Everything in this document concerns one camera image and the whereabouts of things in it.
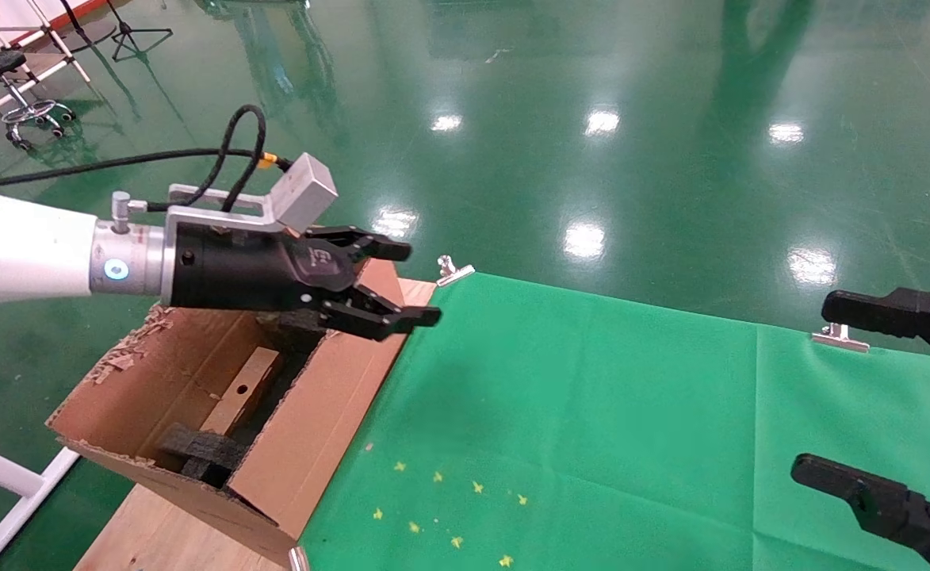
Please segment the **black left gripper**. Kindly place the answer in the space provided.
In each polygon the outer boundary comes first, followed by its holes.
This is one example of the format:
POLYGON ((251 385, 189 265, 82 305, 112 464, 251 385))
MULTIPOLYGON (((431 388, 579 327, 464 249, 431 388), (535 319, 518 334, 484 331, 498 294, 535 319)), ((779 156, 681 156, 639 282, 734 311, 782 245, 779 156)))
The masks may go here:
POLYGON ((317 323, 373 341, 434 328, 442 310, 400 306, 361 283, 356 264, 400 261, 411 244, 355 225, 287 232, 215 231, 183 223, 174 233, 165 305, 255 312, 312 310, 317 323))

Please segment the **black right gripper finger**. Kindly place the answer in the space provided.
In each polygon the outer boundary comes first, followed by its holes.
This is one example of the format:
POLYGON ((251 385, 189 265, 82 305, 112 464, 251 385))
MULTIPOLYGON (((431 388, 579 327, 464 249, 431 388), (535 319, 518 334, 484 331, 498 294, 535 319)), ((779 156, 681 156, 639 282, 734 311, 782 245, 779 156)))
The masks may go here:
POLYGON ((922 339, 930 346, 930 292, 925 290, 898 288, 884 297, 833 290, 823 302, 822 318, 899 339, 922 339))
POLYGON ((795 483, 848 504, 863 531, 914 550, 930 565, 930 501, 925 495, 813 454, 798 455, 790 475, 795 483))

